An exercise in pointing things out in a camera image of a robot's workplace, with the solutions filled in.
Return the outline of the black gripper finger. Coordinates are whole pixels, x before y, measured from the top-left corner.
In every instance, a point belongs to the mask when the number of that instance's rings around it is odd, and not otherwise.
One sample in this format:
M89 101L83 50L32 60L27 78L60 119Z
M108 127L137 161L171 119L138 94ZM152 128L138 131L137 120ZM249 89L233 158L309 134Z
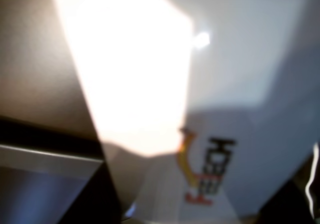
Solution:
M288 181L260 210L258 224L312 224L303 194Z

